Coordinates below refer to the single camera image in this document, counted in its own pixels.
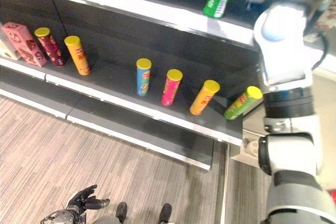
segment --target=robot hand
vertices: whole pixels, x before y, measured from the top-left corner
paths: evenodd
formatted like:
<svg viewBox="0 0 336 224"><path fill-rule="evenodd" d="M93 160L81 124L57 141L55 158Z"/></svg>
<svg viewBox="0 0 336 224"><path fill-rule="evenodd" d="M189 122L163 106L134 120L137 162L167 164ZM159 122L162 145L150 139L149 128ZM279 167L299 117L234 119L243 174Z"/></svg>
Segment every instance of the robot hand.
<svg viewBox="0 0 336 224"><path fill-rule="evenodd" d="M89 197L93 194L97 185L85 188L76 193L68 202L65 210L57 210L46 218L41 220L40 224L46 224L51 221L52 224L85 224L87 209L101 209L107 207L110 203L109 199L96 199L95 196Z"/></svg>
<svg viewBox="0 0 336 224"><path fill-rule="evenodd" d="M109 203L109 199L96 199L95 196L89 197L93 194L97 185L90 186L76 193L70 200L67 206L68 210L74 210L78 214L82 214L87 209L101 209L106 207Z"/></svg>

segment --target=pringles can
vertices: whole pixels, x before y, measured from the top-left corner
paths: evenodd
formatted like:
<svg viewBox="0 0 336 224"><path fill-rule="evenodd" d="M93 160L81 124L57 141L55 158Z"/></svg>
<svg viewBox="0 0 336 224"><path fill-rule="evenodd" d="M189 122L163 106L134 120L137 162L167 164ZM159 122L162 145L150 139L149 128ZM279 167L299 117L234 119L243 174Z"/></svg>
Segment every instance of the pringles can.
<svg viewBox="0 0 336 224"><path fill-rule="evenodd" d="M78 73L82 76L87 76L91 72L91 69L88 64L88 60L86 59L79 37L68 36L65 38L64 43L69 49Z"/></svg>
<svg viewBox="0 0 336 224"><path fill-rule="evenodd" d="M166 83L164 85L161 102L165 106L173 104L177 89L180 85L183 74L177 69L171 69L167 72Z"/></svg>
<svg viewBox="0 0 336 224"><path fill-rule="evenodd" d="M34 32L35 36L40 41L41 45L45 49L47 55L56 67L61 67L65 64L65 61L61 55L56 41L50 34L50 29L48 27L37 28Z"/></svg>
<svg viewBox="0 0 336 224"><path fill-rule="evenodd" d="M136 92L140 96L145 96L148 91L149 77L151 74L152 62L149 59L141 58L136 61L137 85Z"/></svg>
<svg viewBox="0 0 336 224"><path fill-rule="evenodd" d="M195 101L190 107L190 112L194 115L200 115L207 106L212 97L220 90L220 85L214 80L206 80L198 93Z"/></svg>
<svg viewBox="0 0 336 224"><path fill-rule="evenodd" d="M228 120L236 119L247 110L253 103L263 97L261 90L254 86L249 86L245 92L231 104L224 112L224 117Z"/></svg>

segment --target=black shoe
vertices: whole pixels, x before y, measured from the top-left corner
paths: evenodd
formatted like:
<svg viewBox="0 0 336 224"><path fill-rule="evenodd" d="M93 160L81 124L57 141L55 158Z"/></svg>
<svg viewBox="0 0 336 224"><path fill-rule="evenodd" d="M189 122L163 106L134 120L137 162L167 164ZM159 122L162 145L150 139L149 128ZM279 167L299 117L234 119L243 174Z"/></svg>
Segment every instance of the black shoe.
<svg viewBox="0 0 336 224"><path fill-rule="evenodd" d="M119 219L120 223L123 223L126 219L127 214L127 204L125 202L120 202L117 206L115 216Z"/></svg>
<svg viewBox="0 0 336 224"><path fill-rule="evenodd" d="M160 224L161 222L168 223L171 213L172 213L172 206L168 203L164 204L161 209L158 224Z"/></svg>

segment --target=pink pringles can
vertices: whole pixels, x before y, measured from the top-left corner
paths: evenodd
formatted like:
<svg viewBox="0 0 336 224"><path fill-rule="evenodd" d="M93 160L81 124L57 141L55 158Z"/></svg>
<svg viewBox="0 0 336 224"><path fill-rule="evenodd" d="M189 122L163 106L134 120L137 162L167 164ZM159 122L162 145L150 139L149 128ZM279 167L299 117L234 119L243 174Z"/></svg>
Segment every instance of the pink pringles can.
<svg viewBox="0 0 336 224"><path fill-rule="evenodd" d="M180 85L183 74L177 69L171 69L167 72L166 83L164 85L162 104L170 106L173 104L177 89Z"/></svg>
<svg viewBox="0 0 336 224"><path fill-rule="evenodd" d="M65 64L65 61L61 55L56 41L50 34L50 29L48 27L40 27L35 30L35 36L40 41L41 45L45 49L47 55L56 67L61 67Z"/></svg>

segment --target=pink box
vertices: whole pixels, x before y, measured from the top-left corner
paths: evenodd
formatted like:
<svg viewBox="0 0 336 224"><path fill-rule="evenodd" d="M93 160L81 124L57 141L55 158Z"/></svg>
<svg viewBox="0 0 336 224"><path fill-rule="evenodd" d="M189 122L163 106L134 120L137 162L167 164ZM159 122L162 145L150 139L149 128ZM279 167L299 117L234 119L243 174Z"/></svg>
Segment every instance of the pink box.
<svg viewBox="0 0 336 224"><path fill-rule="evenodd" d="M8 22L2 30L27 63L42 67L47 62L26 26Z"/></svg>

